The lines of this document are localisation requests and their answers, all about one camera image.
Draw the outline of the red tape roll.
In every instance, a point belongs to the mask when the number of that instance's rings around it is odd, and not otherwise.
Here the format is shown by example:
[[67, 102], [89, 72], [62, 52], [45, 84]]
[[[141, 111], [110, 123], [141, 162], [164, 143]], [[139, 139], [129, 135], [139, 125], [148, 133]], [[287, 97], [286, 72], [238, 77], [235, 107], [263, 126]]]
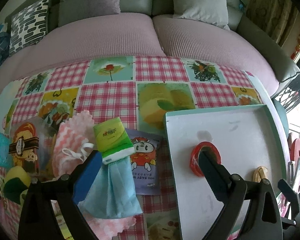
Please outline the red tape roll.
[[195, 176], [204, 177], [203, 167], [207, 161], [221, 164], [221, 156], [213, 143], [202, 141], [194, 147], [190, 155], [189, 167]]

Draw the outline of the blue face mask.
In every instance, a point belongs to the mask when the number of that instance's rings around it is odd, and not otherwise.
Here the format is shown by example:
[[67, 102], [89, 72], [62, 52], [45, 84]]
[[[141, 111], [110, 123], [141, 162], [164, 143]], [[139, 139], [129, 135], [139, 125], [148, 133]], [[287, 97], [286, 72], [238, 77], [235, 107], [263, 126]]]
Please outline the blue face mask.
[[98, 219], [121, 219], [142, 214], [136, 196], [130, 157], [102, 165], [85, 200], [82, 213]]

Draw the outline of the pink fluffy towel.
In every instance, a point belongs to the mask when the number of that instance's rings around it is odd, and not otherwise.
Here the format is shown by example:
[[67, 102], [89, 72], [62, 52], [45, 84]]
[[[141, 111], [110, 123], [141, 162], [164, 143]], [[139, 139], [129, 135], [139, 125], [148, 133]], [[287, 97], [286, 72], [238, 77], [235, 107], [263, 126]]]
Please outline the pink fluffy towel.
[[77, 113], [60, 124], [52, 156], [52, 170], [55, 178], [63, 174], [71, 174], [77, 165], [83, 163], [80, 159], [65, 155], [62, 149], [68, 148], [79, 152], [83, 143], [89, 142], [95, 145], [93, 126], [93, 117], [87, 110]]

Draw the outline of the green white tissue pack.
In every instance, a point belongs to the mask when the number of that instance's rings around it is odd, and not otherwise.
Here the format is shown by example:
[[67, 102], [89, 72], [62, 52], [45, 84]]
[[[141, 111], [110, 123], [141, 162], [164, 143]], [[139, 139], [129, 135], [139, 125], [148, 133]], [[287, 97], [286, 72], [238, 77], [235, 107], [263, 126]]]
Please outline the green white tissue pack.
[[97, 150], [102, 162], [108, 165], [135, 153], [125, 127], [119, 117], [112, 118], [93, 127]]

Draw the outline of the yellow green sponge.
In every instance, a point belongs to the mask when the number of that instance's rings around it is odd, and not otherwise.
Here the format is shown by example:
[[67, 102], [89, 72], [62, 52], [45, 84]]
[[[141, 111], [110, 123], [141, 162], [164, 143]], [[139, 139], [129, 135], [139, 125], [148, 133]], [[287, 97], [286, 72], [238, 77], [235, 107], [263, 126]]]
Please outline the yellow green sponge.
[[6, 174], [3, 194], [8, 200], [21, 204], [21, 194], [26, 191], [31, 183], [31, 177], [21, 167], [12, 167]]

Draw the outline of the purple baby wipes pack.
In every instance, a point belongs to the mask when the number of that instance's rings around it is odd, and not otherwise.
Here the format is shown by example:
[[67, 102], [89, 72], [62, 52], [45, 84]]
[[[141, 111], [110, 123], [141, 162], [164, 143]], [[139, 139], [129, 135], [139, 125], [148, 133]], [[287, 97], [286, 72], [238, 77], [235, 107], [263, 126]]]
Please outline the purple baby wipes pack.
[[135, 153], [130, 156], [130, 165], [138, 195], [156, 196], [160, 194], [157, 151], [162, 136], [126, 129], [134, 146]]

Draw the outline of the pink patterned cloth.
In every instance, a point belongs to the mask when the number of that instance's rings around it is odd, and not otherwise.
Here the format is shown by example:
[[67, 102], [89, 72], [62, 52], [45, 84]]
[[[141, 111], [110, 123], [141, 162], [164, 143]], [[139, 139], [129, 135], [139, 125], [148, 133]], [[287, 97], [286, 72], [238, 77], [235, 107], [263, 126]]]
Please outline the pink patterned cloth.
[[81, 145], [79, 152], [75, 152], [68, 148], [63, 148], [62, 152], [67, 156], [73, 157], [75, 159], [80, 159], [81, 161], [85, 161], [89, 157], [93, 149], [94, 144], [86, 142]]

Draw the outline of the teal shallow cardboard tray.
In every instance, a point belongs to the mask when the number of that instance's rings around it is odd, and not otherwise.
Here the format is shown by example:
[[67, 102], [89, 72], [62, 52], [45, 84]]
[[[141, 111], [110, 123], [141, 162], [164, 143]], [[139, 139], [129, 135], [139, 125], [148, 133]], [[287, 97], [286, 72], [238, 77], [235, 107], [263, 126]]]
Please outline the teal shallow cardboard tray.
[[212, 142], [225, 168], [245, 180], [257, 167], [266, 167], [279, 194], [277, 184], [287, 176], [289, 149], [273, 105], [175, 111], [167, 113], [165, 121], [183, 239], [203, 238], [223, 206], [206, 179], [190, 169], [191, 152], [202, 141]]

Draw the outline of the clear plastic box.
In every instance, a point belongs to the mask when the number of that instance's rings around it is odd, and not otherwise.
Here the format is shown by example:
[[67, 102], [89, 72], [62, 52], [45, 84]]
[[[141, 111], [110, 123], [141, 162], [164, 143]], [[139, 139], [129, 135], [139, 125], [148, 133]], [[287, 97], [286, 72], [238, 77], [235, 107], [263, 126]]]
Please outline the clear plastic box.
[[9, 154], [13, 165], [21, 166], [32, 177], [51, 180], [56, 135], [57, 131], [37, 116], [12, 126]]

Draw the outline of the checkered picture tablecloth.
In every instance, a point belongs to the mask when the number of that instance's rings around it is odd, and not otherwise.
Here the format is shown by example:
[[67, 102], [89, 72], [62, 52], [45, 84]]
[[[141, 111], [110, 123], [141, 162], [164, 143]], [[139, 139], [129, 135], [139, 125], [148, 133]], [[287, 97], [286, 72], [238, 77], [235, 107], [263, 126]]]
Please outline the checkered picture tablecloth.
[[0, 70], [0, 131], [38, 116], [52, 127], [82, 111], [95, 123], [119, 117], [130, 129], [162, 135], [167, 112], [271, 104], [250, 72], [163, 56], [121, 56], [67, 64], [18, 78], [16, 62]]

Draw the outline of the pink sofa cover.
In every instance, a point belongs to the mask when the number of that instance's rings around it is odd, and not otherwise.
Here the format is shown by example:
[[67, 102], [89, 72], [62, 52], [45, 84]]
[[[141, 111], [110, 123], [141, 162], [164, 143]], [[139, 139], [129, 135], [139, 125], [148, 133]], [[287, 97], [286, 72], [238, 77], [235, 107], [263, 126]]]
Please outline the pink sofa cover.
[[172, 56], [221, 64], [256, 75], [273, 95], [279, 82], [245, 38], [203, 22], [138, 13], [87, 18], [59, 27], [0, 66], [0, 93], [11, 82], [64, 64], [107, 56]]

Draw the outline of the black white patterned cushion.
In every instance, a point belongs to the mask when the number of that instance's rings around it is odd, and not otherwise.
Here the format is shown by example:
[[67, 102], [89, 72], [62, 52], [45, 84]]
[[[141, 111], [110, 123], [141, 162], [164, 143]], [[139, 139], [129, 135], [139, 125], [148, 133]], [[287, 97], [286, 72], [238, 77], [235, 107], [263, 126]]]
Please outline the black white patterned cushion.
[[47, 33], [50, 0], [39, 0], [12, 16], [9, 55], [37, 44]]

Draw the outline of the light grey cushion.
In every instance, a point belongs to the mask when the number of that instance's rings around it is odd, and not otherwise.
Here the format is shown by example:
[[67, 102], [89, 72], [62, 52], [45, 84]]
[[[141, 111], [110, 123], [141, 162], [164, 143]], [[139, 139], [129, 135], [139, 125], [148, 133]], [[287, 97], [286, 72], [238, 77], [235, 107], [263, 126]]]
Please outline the light grey cushion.
[[173, 0], [174, 18], [204, 22], [228, 29], [226, 0]]

